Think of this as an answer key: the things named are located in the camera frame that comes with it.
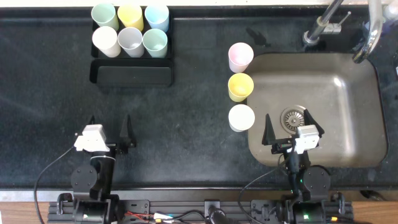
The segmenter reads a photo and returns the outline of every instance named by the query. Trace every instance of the stainless steel sink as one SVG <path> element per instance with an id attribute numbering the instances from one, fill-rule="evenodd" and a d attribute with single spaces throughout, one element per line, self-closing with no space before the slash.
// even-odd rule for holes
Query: stainless steel sink
<path id="1" fill-rule="evenodd" d="M 265 54 L 246 73 L 254 80 L 248 97 L 256 115 L 249 129 L 249 148 L 262 164 L 276 166 L 279 155 L 261 144 L 266 114 L 276 138 L 286 138 L 303 125 L 309 110 L 325 130 L 319 147 L 309 151 L 312 164 L 369 167 L 387 153 L 377 76 L 367 60 L 352 54 Z"/>

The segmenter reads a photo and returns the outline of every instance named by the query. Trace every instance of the faucet handle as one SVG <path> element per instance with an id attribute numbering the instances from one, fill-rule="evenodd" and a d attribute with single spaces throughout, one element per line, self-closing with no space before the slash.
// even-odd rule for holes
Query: faucet handle
<path id="1" fill-rule="evenodd" d="M 347 12 L 347 15 L 339 23 L 329 23 L 322 34 L 339 34 L 341 32 L 341 24 L 351 15 L 351 12 Z"/>

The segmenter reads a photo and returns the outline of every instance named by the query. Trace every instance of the pink cup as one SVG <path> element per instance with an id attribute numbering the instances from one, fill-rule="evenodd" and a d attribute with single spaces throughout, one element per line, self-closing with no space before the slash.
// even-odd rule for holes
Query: pink cup
<path id="1" fill-rule="evenodd" d="M 245 43 L 236 43 L 229 48 L 229 68 L 234 73 L 243 72 L 253 60 L 253 49 Z"/>

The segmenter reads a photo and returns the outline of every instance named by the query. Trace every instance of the sink drain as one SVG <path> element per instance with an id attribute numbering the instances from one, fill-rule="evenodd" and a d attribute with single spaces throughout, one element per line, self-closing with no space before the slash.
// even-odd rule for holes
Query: sink drain
<path id="1" fill-rule="evenodd" d="M 304 126 L 304 110 L 303 106 L 294 105 L 282 112 L 280 123 L 288 133 L 295 134 L 298 127 Z"/>

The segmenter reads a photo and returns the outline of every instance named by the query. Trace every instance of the yellow cup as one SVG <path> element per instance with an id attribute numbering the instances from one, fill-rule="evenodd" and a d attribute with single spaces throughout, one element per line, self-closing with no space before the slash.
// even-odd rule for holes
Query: yellow cup
<path id="1" fill-rule="evenodd" d="M 118 9 L 118 17 L 125 27 L 135 27 L 142 31 L 144 21 L 142 20 L 142 9 L 140 6 L 126 4 Z"/>
<path id="2" fill-rule="evenodd" d="M 242 102 L 254 89 L 253 79 L 245 73 L 237 73 L 228 81 L 228 92 L 231 100 Z"/>

